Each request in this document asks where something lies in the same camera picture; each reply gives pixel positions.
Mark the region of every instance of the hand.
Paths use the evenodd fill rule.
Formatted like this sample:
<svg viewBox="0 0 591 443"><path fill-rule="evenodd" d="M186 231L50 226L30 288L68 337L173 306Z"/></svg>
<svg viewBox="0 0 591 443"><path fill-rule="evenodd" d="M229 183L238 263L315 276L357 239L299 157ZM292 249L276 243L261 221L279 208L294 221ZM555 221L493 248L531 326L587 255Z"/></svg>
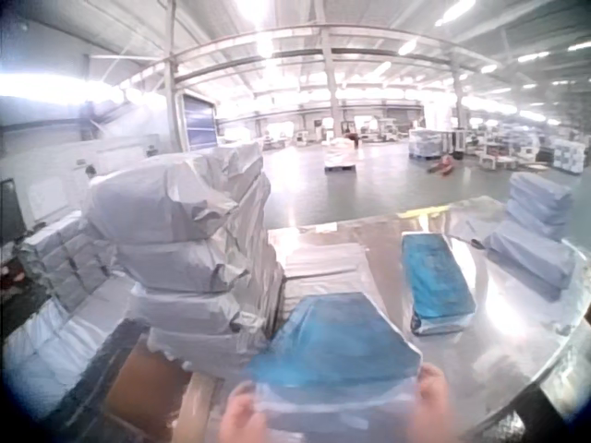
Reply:
<svg viewBox="0 0 591 443"><path fill-rule="evenodd" d="M418 373L416 406L408 428L411 443L453 443L452 409L447 381L439 368L429 363Z"/></svg>
<svg viewBox="0 0 591 443"><path fill-rule="evenodd" d="M220 423L220 443L264 443L267 419L254 410L254 394L250 385L239 385L228 399Z"/></svg>

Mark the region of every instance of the warehouse floor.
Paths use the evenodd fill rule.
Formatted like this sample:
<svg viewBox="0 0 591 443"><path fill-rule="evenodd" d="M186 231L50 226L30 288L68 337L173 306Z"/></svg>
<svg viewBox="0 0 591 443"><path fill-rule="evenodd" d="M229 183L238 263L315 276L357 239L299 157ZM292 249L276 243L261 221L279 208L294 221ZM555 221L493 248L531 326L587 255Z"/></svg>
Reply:
<svg viewBox="0 0 591 443"><path fill-rule="evenodd" d="M488 195L509 196L508 171L483 171L476 161L456 162L447 176L427 174L432 162L408 158L407 145L366 144L361 147L356 174L324 172L320 145L266 151L265 172L271 196L265 208L269 229L351 220L451 203ZM591 169L581 176L556 170L547 178L573 186L575 206L570 236L591 250Z"/></svg>

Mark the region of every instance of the person's left hand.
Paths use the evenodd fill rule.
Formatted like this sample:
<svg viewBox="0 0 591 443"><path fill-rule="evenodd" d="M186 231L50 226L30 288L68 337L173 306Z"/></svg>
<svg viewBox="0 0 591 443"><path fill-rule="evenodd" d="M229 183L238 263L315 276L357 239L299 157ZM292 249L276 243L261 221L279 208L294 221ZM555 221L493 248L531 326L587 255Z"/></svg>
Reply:
<svg viewBox="0 0 591 443"><path fill-rule="evenodd" d="M247 387L238 387L228 399L220 423L220 443L264 443L267 437L267 418L254 409L254 394Z"/></svg>

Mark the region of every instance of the metal table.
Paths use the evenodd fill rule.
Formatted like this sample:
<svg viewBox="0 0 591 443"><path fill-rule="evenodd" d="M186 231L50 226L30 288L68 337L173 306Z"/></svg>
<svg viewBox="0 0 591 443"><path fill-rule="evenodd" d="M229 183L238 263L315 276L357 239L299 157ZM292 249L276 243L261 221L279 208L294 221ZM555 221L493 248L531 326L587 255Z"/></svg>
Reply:
<svg viewBox="0 0 591 443"><path fill-rule="evenodd" d="M591 301L591 272L576 250L571 288L551 303L485 251L467 242L483 238L504 217L492 198L404 214L270 231L280 262L302 245L359 243L386 314L415 344L426 362L440 367L450 384L458 430L467 436L500 420L512 401L557 363ZM478 309L471 326L457 334L417 337L406 319L408 295L401 261L402 234L429 231L454 236L454 255L473 287Z"/></svg>

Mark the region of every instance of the pallet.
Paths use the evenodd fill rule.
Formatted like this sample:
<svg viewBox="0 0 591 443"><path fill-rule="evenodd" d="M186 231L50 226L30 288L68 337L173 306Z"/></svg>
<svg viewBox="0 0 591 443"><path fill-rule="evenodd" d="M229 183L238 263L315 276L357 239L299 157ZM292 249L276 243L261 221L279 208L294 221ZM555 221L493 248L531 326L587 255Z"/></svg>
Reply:
<svg viewBox="0 0 591 443"><path fill-rule="evenodd" d="M411 154L410 152L408 153L408 157L410 157L411 159L418 159L418 160L439 160L441 158L440 155L423 156L423 155Z"/></svg>
<svg viewBox="0 0 591 443"><path fill-rule="evenodd" d="M334 171L353 171L356 172L355 165L352 166L324 166L325 173L331 173Z"/></svg>

